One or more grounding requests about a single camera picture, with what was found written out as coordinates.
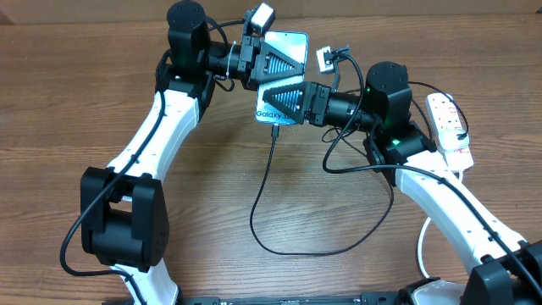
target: wooden tabletop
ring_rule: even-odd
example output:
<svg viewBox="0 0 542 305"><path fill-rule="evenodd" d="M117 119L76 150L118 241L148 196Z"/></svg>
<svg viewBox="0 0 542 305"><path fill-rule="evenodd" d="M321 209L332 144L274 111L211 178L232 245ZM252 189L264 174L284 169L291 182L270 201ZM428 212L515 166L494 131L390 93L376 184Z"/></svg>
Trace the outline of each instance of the wooden tabletop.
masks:
<svg viewBox="0 0 542 305"><path fill-rule="evenodd" d="M464 183L529 241L542 239L542 16L289 19L274 28L309 34L307 80L331 82L317 73L316 48L349 44L363 71L392 60L407 66L411 80L450 92L471 127L475 166ZM233 41L240 29L226 32ZM0 303L127 297L116 276L65 274L58 250L79 214L81 175L88 166L106 166L147 116L166 33L165 22L0 26ZM355 88L353 68L342 64L341 71L341 88ZM420 102L430 93L412 89ZM171 226L165 261L184 295L352 295L421 279L416 243L426 216L398 191L380 228L345 254L287 258L259 247L248 217L271 137L269 126L254 121L254 105L253 91L217 89L163 184ZM281 130L255 218L273 249L349 246L387 207L380 175L322 171L324 132L310 125ZM361 134L351 138L361 146ZM340 144L331 163L367 161ZM82 251L79 234L68 261L80 270L105 267ZM431 275L467 278L434 227L425 261Z"/></svg>

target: power outlet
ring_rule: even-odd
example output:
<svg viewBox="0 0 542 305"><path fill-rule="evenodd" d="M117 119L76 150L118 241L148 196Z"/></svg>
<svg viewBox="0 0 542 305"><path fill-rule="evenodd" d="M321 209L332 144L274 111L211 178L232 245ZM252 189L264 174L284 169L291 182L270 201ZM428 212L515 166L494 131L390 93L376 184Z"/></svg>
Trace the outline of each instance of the power outlet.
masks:
<svg viewBox="0 0 542 305"><path fill-rule="evenodd" d="M473 156L468 148L470 136L458 140L457 135L463 133L456 105L444 94L429 94L425 98L425 108L435 131L437 148L442 153L451 171L459 172L474 165Z"/></svg>

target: wood surface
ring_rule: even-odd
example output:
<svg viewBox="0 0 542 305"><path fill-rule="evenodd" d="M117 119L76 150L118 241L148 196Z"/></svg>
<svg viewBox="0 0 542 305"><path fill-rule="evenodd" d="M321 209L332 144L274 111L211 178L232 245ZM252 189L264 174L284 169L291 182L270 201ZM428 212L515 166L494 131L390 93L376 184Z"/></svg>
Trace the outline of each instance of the wood surface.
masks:
<svg viewBox="0 0 542 305"><path fill-rule="evenodd" d="M15 24L161 21L179 0L0 0ZM261 0L197 0L215 19L239 19ZM268 0L277 18L534 14L540 0Z"/></svg>
<svg viewBox="0 0 542 305"><path fill-rule="evenodd" d="M350 44L363 71L405 64L410 79L450 92L471 126L475 166L465 184L499 219L530 241L542 239L542 18L540 15L365 17L279 20L276 30L310 36L307 80L318 75L317 47ZM0 26L0 303L99 304L127 297L116 276L81 279L58 263L79 214L79 182L104 167L152 105L153 73L168 47L164 22ZM239 27L227 29L230 40ZM343 64L341 88L355 88ZM423 102L430 93L413 87ZM253 240L248 217L261 183L270 128L254 121L255 93L217 89L163 187L171 224L169 274L187 297L353 295L395 291L421 279L416 242L422 210L395 192L389 217L361 246L329 258L285 258ZM413 108L413 118L423 125ZM381 176L326 175L325 129L285 127L255 218L279 251L349 246L388 204ZM361 135L351 140L361 145ZM331 165L366 164L340 144ZM431 227L432 275L464 281L458 256ZM75 269L101 269L76 234Z"/></svg>

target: white power cord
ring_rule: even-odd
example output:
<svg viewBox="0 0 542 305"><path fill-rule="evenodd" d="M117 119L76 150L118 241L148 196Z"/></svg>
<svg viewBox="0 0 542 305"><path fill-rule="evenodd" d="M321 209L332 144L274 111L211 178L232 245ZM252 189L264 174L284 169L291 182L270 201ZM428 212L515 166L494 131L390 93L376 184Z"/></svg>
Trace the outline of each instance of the white power cord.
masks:
<svg viewBox="0 0 542 305"><path fill-rule="evenodd" d="M457 173L457 179L459 182L463 182L463 172L460 171ZM425 222L423 223L422 230L420 230L420 236L418 237L418 266L420 266L420 272L422 272L422 275L428 279L431 276L427 273L427 270L425 269L425 266L423 265L423 238L425 237L425 232L427 231L427 228L431 224L431 218L427 217Z"/></svg>

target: white power strip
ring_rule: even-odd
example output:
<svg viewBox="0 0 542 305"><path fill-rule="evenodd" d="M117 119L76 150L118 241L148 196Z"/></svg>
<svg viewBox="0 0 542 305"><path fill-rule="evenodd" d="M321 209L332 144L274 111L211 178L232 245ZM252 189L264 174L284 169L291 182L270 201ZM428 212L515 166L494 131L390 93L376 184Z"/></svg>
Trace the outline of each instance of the white power strip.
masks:
<svg viewBox="0 0 542 305"><path fill-rule="evenodd" d="M450 170L461 172L473 166L473 156L468 148L469 135L462 140L457 138L464 130L456 106L444 94L434 93L425 98L425 108L436 134L437 148Z"/></svg>

